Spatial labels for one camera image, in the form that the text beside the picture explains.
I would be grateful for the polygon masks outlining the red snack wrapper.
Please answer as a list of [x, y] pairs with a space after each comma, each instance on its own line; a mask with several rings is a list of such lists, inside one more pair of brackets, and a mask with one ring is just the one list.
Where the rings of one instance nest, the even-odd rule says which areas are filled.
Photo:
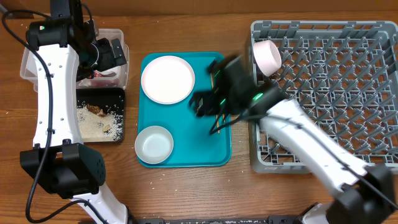
[[95, 78], [104, 78], [104, 77], [108, 77], [109, 76], [108, 74], [103, 74], [103, 73], [101, 73], [99, 71], [94, 71], [93, 75], [94, 75]]

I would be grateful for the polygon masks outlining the large white plate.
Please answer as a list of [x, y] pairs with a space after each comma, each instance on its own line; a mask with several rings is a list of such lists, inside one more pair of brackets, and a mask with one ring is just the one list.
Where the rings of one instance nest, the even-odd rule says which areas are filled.
[[156, 103], [171, 105], [184, 100], [195, 86], [195, 72], [184, 59], [166, 55], [152, 60], [141, 75], [141, 87]]

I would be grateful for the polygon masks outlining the brown food scrap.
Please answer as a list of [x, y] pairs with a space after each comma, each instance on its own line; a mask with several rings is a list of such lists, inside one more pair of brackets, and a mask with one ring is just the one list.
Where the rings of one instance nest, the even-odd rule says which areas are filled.
[[104, 112], [104, 110], [102, 108], [100, 108], [99, 106], [95, 106], [95, 105], [90, 105], [90, 104], [86, 104], [86, 108], [90, 113], [93, 113], [99, 117], [106, 117], [107, 113]]

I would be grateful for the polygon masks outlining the pile of white rice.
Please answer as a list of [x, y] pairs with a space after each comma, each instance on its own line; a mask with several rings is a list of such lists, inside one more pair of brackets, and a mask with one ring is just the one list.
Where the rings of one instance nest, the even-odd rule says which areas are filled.
[[99, 116], [84, 106], [77, 108], [77, 118], [84, 142], [113, 142], [122, 139], [123, 115], [111, 111]]

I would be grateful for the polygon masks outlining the grey bowl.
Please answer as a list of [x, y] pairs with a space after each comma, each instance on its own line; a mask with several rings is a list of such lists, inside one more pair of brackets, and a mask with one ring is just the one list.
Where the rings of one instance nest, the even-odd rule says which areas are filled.
[[171, 155], [174, 139], [167, 129], [161, 126], [149, 126], [137, 135], [134, 148], [142, 162], [160, 164]]

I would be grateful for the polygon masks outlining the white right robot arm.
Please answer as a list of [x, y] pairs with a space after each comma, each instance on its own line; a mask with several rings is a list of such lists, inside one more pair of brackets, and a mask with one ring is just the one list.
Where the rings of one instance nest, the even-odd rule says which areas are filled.
[[343, 149], [305, 114], [295, 99], [272, 83], [257, 86], [241, 57], [214, 60], [206, 68], [213, 88], [196, 91], [189, 105], [196, 116], [235, 115], [253, 121], [298, 156], [328, 189], [332, 203], [316, 203], [296, 223], [382, 223], [397, 211], [392, 172], [369, 166]]

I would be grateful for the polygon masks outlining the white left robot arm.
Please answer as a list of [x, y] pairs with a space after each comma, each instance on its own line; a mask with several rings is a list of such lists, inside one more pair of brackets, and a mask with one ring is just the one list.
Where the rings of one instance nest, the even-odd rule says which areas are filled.
[[106, 185], [103, 156], [84, 145], [76, 105], [78, 81], [126, 63], [120, 41], [97, 39], [80, 1], [52, 1], [50, 15], [29, 26], [24, 45], [37, 68], [38, 122], [21, 167], [34, 187], [80, 205], [94, 221], [133, 223]]

